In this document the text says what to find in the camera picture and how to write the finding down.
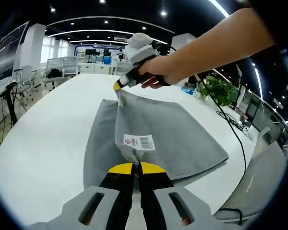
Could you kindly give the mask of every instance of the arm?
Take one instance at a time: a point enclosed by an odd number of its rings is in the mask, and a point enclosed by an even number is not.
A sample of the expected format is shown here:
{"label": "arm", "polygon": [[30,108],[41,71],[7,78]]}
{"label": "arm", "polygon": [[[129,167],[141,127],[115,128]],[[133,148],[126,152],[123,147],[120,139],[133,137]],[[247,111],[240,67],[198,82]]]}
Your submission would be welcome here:
{"label": "arm", "polygon": [[255,11],[241,9],[172,55],[146,62],[140,74],[164,75],[168,83],[174,84],[190,75],[249,57],[274,43]]}

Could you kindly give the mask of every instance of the barcode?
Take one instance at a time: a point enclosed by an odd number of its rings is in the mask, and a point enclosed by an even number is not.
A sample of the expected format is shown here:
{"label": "barcode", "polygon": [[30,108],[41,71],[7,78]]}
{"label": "barcode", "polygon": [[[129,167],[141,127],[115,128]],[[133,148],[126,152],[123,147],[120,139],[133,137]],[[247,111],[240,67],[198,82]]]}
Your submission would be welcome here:
{"label": "barcode", "polygon": [[140,141],[143,149],[150,149],[148,138],[140,138]]}

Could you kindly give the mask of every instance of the ceiling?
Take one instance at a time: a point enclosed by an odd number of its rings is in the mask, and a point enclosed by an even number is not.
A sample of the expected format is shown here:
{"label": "ceiling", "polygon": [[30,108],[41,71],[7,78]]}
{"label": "ceiling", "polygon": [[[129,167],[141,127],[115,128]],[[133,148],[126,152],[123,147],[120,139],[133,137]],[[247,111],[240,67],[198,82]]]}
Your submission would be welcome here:
{"label": "ceiling", "polygon": [[[5,10],[1,14],[0,22],[6,21],[6,23],[4,26],[1,23],[0,31],[2,34],[7,34],[13,28],[31,20],[31,23],[49,25],[46,35],[92,29],[129,33],[145,32],[152,38],[171,44],[172,37],[175,35],[190,33],[199,37],[224,19],[224,15],[209,0],[105,0],[105,3],[99,1],[81,1],[76,4],[75,1],[68,3],[62,0],[29,2],[21,0],[8,6],[2,5]],[[235,0],[217,0],[217,2],[229,14],[242,7]],[[167,15],[161,16],[161,11],[166,11]],[[103,17],[83,18],[89,16]],[[129,38],[131,35],[114,32],[76,32],[55,37],[67,41],[87,39],[113,41],[114,37]],[[158,50],[162,55],[168,53],[167,46],[161,46]],[[254,55],[251,59],[219,67],[217,71],[234,84],[238,84],[237,64],[244,75],[243,84],[247,84],[249,90],[260,95],[254,71],[256,67],[260,74],[264,100],[272,106],[276,106],[273,102],[274,98],[280,101],[285,108],[277,110],[285,119],[288,119],[288,72],[283,63],[283,56],[275,46]]]}

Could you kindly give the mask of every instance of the blue object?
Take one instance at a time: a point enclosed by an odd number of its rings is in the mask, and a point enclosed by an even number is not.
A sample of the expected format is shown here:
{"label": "blue object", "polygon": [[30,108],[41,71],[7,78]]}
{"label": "blue object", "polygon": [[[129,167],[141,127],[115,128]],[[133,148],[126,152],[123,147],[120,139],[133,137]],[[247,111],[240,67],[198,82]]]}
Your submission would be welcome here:
{"label": "blue object", "polygon": [[104,64],[111,65],[111,58],[110,57],[104,57]]}
{"label": "blue object", "polygon": [[193,91],[192,91],[192,90],[188,90],[188,89],[185,88],[185,87],[182,87],[181,90],[184,91],[184,92],[186,92],[187,94],[193,95]]}

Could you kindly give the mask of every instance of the white label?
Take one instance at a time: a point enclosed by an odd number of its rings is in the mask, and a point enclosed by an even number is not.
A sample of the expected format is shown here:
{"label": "white label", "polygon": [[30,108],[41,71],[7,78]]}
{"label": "white label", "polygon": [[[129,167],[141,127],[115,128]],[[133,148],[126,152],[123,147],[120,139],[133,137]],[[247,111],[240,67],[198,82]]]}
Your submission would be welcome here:
{"label": "white label", "polygon": [[153,136],[134,136],[124,134],[124,145],[128,145],[137,150],[153,151],[155,149]]}

